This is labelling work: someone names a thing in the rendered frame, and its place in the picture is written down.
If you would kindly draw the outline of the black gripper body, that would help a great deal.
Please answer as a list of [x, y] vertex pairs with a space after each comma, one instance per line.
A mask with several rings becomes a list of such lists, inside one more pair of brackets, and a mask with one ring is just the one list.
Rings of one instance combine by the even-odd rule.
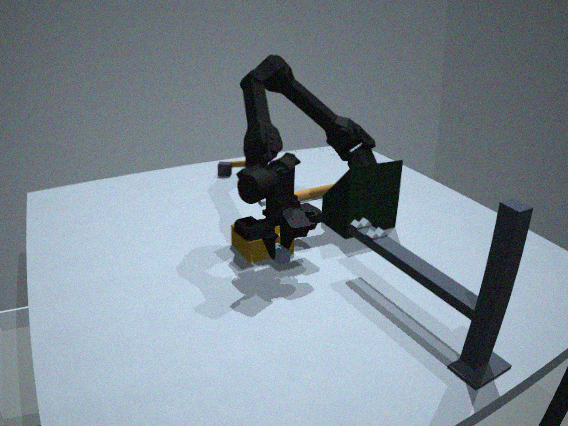
[[[252, 216], [237, 219], [234, 222], [234, 232], [245, 241], [255, 241], [275, 234], [275, 225], [273, 224], [273, 216], [280, 203], [285, 202], [286, 207], [293, 206], [294, 201], [298, 201], [298, 196], [294, 194], [294, 190], [290, 193], [275, 193], [266, 198], [266, 209], [262, 210], [262, 214], [266, 219], [257, 220]], [[300, 204], [301, 210], [316, 211], [318, 214], [318, 223], [322, 222], [322, 212], [319, 208], [307, 203]]]

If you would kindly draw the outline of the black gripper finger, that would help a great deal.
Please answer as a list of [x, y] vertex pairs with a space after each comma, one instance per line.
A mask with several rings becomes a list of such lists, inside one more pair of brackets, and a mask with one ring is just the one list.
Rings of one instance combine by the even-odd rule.
[[285, 233], [283, 232], [283, 230], [280, 227], [280, 242], [281, 242], [281, 245], [289, 250], [289, 248], [292, 244], [292, 241], [293, 241], [293, 239], [288, 239], [285, 236]]
[[272, 260], [275, 259], [275, 249], [276, 249], [276, 239], [279, 237], [278, 234], [270, 235], [267, 237], [262, 237], [264, 245], [269, 253], [269, 256]]

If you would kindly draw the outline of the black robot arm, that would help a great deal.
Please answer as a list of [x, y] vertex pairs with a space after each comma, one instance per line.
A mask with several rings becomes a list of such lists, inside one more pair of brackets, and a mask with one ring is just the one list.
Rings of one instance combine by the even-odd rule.
[[[240, 87], [248, 128], [244, 137], [245, 167], [236, 176], [238, 195], [244, 202], [254, 204], [275, 193], [292, 192], [295, 165], [301, 163], [290, 153], [271, 161], [283, 149], [283, 143], [278, 129], [271, 124], [265, 89], [283, 94], [315, 121], [325, 131], [327, 144], [342, 161], [348, 161], [349, 169], [377, 163], [371, 150], [376, 146], [375, 140], [352, 119], [336, 115], [303, 87], [294, 79], [291, 66], [279, 55], [267, 56], [243, 77]], [[360, 143], [363, 144], [350, 151]], [[304, 238], [309, 230], [316, 228], [318, 214], [315, 210], [302, 211], [300, 201], [288, 207], [283, 202], [277, 206], [273, 224], [280, 225], [288, 239]]]

